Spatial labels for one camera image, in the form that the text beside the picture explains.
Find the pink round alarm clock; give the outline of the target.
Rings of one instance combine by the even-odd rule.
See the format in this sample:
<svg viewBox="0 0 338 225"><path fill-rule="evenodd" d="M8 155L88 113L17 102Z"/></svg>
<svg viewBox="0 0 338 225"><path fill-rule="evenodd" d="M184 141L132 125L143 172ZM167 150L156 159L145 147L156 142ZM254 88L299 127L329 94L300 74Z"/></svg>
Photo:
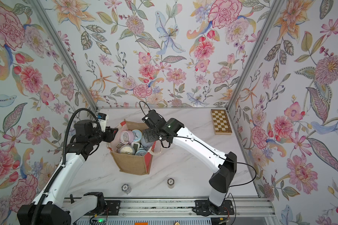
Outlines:
<svg viewBox="0 0 338 225"><path fill-rule="evenodd" d="M131 144L134 141L134 134L131 130L124 130L120 134L120 142Z"/></svg>

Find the white digital clock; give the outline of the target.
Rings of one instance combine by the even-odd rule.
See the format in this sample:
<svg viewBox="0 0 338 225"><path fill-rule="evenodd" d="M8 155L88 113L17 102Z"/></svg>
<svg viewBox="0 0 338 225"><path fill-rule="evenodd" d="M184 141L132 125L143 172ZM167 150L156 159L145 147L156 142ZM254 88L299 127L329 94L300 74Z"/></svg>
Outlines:
<svg viewBox="0 0 338 225"><path fill-rule="evenodd" d="M139 142L132 142L131 146L133 147L133 149L135 150L135 152L137 152L140 149L140 147L141 147L141 143L139 143Z"/></svg>

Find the light blue twin bell clock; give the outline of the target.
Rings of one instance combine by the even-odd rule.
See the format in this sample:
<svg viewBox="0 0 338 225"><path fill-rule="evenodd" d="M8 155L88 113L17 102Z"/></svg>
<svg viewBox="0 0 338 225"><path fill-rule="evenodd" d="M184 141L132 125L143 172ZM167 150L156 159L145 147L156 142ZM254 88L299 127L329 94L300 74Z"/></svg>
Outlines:
<svg viewBox="0 0 338 225"><path fill-rule="evenodd" d="M142 131L140 131L139 129L134 129L134 130L132 130L132 133L133 133L133 136L134 136L133 141L134 142L141 142Z"/></svg>

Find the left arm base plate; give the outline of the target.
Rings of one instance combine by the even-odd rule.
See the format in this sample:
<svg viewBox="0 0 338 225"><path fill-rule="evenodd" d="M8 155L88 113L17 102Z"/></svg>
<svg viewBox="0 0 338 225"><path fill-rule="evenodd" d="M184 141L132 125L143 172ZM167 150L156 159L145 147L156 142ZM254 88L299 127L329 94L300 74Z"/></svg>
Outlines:
<svg viewBox="0 0 338 225"><path fill-rule="evenodd" d="M118 216L120 210L120 200L106 200L100 201L97 208L85 214L85 216L105 215Z"/></svg>

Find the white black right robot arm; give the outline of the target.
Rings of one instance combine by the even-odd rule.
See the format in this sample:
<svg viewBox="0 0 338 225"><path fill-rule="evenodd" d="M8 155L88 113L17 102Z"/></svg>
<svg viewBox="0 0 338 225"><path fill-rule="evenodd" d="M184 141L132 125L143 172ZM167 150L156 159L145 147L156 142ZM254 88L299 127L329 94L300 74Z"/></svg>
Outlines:
<svg viewBox="0 0 338 225"><path fill-rule="evenodd" d="M209 179L211 192L204 204L204 211L205 216L218 215L223 209L223 202L237 172L239 164L237 155L215 149L194 135L177 119L171 118L166 121L155 110L149 110L142 121L148 126L143 132L146 143L159 141L163 148L169 148L172 144L179 146L198 158L213 172Z"/></svg>

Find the mint round alarm clock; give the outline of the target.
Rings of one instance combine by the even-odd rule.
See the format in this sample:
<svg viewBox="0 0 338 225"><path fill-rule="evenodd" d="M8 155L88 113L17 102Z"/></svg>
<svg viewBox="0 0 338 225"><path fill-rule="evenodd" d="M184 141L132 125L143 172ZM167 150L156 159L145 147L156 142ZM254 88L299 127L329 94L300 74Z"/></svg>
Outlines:
<svg viewBox="0 0 338 225"><path fill-rule="evenodd" d="M146 154L147 154L147 151L144 150L144 149L139 149L139 150L135 153L136 156L141 156L141 157L145 156Z"/></svg>

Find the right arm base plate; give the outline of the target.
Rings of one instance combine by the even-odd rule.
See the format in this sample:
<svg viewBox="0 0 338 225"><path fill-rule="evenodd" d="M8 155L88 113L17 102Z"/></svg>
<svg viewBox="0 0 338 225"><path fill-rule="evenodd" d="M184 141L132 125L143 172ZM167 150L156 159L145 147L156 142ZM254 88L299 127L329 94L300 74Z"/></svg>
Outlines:
<svg viewBox="0 0 338 225"><path fill-rule="evenodd" d="M231 200L224 200L221 206L216 206L207 200L195 200L192 211L199 216L208 217L211 215L228 216L234 215L234 207Z"/></svg>

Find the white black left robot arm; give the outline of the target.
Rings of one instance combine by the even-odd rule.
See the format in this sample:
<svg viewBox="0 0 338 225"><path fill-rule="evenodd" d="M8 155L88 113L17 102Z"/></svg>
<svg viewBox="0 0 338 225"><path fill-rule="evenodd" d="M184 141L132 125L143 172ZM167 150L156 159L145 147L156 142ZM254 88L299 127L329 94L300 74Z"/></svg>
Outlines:
<svg viewBox="0 0 338 225"><path fill-rule="evenodd" d="M64 206L65 196L76 174L94 154L100 143L110 143L118 128L107 126L108 115L95 114L87 108L76 110L64 134L62 159L47 185L32 203L20 207L21 225L72 225L87 213L100 215L108 206L101 192L86 193L81 199Z"/></svg>

